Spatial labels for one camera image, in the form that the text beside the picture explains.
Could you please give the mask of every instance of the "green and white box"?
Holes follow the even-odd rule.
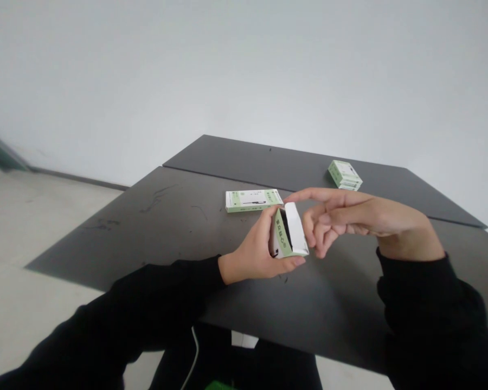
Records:
[[[302,221],[295,203],[286,203],[285,208],[278,209],[273,216],[269,252],[275,258],[309,254]]]
[[[226,211],[263,210],[284,202],[277,190],[226,191]]]
[[[358,191],[363,183],[352,165],[345,161],[333,160],[329,165],[329,173],[340,189]]]

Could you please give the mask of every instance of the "floor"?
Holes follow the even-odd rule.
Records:
[[[81,304],[101,292],[23,269],[121,191],[43,174],[0,173],[0,374]],[[161,353],[143,354],[125,372],[126,388],[147,389]],[[391,389],[388,378],[317,357],[324,389]]]

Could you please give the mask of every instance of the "table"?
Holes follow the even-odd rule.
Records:
[[[259,213],[227,214],[224,192],[254,188],[159,167],[27,268],[105,291],[147,263],[231,252]],[[311,204],[299,204],[299,212]],[[488,310],[488,233],[433,224],[459,276],[481,292]],[[325,260],[311,255],[290,274],[245,281],[212,296],[202,321],[384,373],[388,327],[376,293],[382,271],[375,249],[371,237],[341,237]]]
[[[405,203],[429,218],[487,228],[406,168],[294,151],[203,135],[163,166],[226,179],[299,191],[336,188],[327,169],[333,160],[352,164],[363,179],[362,192]]]

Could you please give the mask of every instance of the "white cable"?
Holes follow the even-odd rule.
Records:
[[[190,372],[188,373],[188,376],[186,377],[186,380],[184,381],[183,386],[181,387],[181,390],[184,390],[184,388],[186,387],[186,384],[188,383],[188,380],[190,379],[190,376],[191,376],[192,372],[194,371],[195,363],[197,363],[197,357],[199,356],[199,342],[197,341],[197,336],[195,335],[195,330],[193,327],[191,327],[191,333],[194,336],[195,348],[196,348],[194,363],[191,365]]]

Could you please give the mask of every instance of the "black sleeve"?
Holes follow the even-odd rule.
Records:
[[[378,294],[394,332],[387,372],[396,389],[488,388],[488,327],[484,302],[458,280],[448,256],[405,262],[380,254]]]
[[[0,376],[0,389],[122,389],[126,365],[188,332],[204,298],[223,287],[218,257],[146,265],[81,306]]]

